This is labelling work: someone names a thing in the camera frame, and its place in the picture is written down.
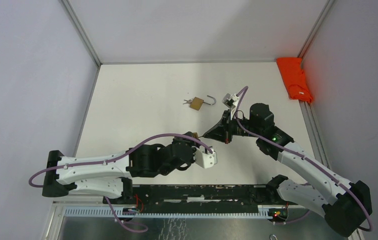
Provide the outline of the large brass padlock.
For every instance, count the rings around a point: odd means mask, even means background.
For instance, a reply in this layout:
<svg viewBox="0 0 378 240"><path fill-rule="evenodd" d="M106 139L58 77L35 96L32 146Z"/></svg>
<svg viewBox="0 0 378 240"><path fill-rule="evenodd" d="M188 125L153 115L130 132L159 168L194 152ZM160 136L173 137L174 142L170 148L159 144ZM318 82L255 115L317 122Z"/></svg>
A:
<svg viewBox="0 0 378 240"><path fill-rule="evenodd" d="M211 99L212 102L207 102L202 98L194 97L194 98L191 98L192 103L189 104L189 108L196 110L196 111L199 111L203 105L213 106L217 103L217 100L216 100L215 97L213 97L211 95L207 95L206 97Z"/></svg>

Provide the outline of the silver keys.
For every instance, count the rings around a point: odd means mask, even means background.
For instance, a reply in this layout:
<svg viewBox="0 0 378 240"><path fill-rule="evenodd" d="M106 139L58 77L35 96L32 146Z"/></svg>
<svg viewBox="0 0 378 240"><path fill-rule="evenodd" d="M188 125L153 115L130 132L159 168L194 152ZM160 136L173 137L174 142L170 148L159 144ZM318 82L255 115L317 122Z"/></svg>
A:
<svg viewBox="0 0 378 240"><path fill-rule="evenodd" d="M188 104L188 105L190 105L191 103L193 102L193 99L189 99L189 100L186 100L186 99L184 99L184 105L185 104Z"/></svg>

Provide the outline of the small brass padlock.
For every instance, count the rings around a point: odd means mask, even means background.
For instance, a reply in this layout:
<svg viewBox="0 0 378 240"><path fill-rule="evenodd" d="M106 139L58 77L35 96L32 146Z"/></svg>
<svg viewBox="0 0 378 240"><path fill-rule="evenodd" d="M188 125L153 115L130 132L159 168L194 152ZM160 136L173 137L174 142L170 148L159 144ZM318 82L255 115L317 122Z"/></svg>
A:
<svg viewBox="0 0 378 240"><path fill-rule="evenodd" d="M192 136L193 138L195 138L195 139L199 139L199 135L198 135L197 132L192 132L192 133L191 133L191 136Z"/></svg>

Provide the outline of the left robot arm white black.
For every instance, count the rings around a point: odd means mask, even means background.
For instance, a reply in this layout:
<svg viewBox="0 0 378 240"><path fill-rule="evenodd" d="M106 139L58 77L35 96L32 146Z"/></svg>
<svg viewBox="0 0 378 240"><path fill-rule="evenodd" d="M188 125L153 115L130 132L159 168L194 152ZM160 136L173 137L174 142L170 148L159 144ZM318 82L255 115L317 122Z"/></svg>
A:
<svg viewBox="0 0 378 240"><path fill-rule="evenodd" d="M174 170L185 171L197 160L202 142L192 132L163 133L118 153L98 157L69 157L59 150L48 154L46 168L34 174L44 175L42 196L58 198L80 192L130 203L134 190L127 186L133 178L167 176Z"/></svg>

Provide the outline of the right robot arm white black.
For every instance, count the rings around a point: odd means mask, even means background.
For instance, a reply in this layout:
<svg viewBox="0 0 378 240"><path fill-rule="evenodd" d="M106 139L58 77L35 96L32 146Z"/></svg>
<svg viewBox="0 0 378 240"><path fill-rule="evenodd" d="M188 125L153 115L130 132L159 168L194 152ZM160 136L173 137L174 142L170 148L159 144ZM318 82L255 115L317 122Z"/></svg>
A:
<svg viewBox="0 0 378 240"><path fill-rule="evenodd" d="M265 191L270 203L296 203L323 217L332 230L345 238L362 229L364 221L370 221L373 209L369 186L361 180L353 183L308 155L275 125L269 105L253 104L248 118L239 119L231 113L224 111L220 121L203 137L225 144L234 136L256 137L261 152L307 181L307 185L302 185L283 175L274 177Z"/></svg>

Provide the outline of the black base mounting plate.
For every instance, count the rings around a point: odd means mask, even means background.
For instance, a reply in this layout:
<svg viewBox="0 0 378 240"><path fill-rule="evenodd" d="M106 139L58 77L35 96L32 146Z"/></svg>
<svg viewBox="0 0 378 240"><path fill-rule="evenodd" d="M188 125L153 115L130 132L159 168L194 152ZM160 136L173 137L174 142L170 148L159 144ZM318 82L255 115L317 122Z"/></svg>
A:
<svg viewBox="0 0 378 240"><path fill-rule="evenodd" d="M135 206L143 214L244 214L258 206L288 202L265 184L252 185L151 185L126 186L113 205Z"/></svg>

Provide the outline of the orange folded cloth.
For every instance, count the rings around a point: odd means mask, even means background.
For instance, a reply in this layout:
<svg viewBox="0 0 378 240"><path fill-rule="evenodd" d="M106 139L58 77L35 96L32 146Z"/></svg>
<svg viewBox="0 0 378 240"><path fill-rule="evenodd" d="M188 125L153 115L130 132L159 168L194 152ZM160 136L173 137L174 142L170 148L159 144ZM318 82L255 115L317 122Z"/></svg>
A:
<svg viewBox="0 0 378 240"><path fill-rule="evenodd" d="M311 104L314 97L307 85L306 75L301 67L302 61L299 57L279 57L276 64L288 97Z"/></svg>

